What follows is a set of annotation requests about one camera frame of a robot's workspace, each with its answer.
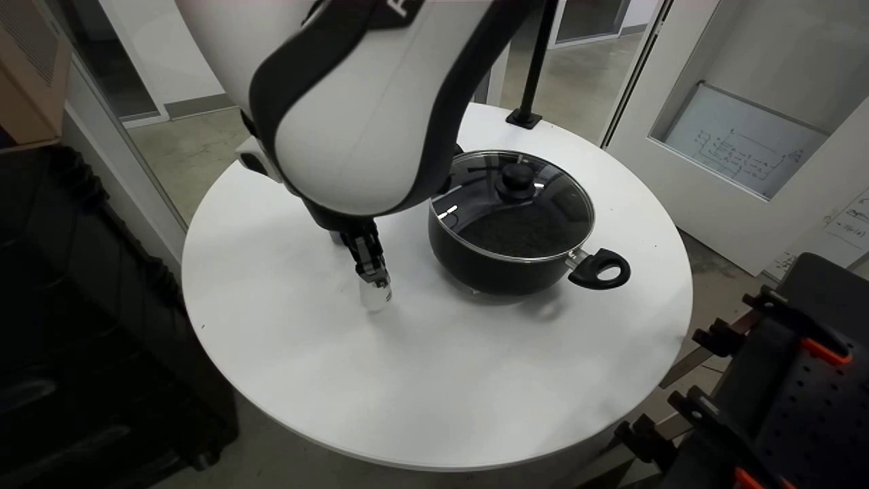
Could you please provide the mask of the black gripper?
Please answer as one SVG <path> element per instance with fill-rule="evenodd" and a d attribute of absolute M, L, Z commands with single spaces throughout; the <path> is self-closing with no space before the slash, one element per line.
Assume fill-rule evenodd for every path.
<path fill-rule="evenodd" d="M 390 285 L 383 246 L 376 239 L 376 224 L 371 217 L 338 215 L 317 204 L 307 204 L 307 208 L 321 228 L 336 232 L 338 240 L 351 249 L 351 254 L 356 258 L 356 270 L 363 281 L 374 287 Z"/>

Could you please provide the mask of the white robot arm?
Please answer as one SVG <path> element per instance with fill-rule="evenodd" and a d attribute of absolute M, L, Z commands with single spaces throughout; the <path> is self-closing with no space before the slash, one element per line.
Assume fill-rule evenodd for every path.
<path fill-rule="evenodd" d="M 376 220 L 444 181 L 460 117 L 539 0 L 173 0 L 241 113 L 241 163 L 389 287 Z"/>

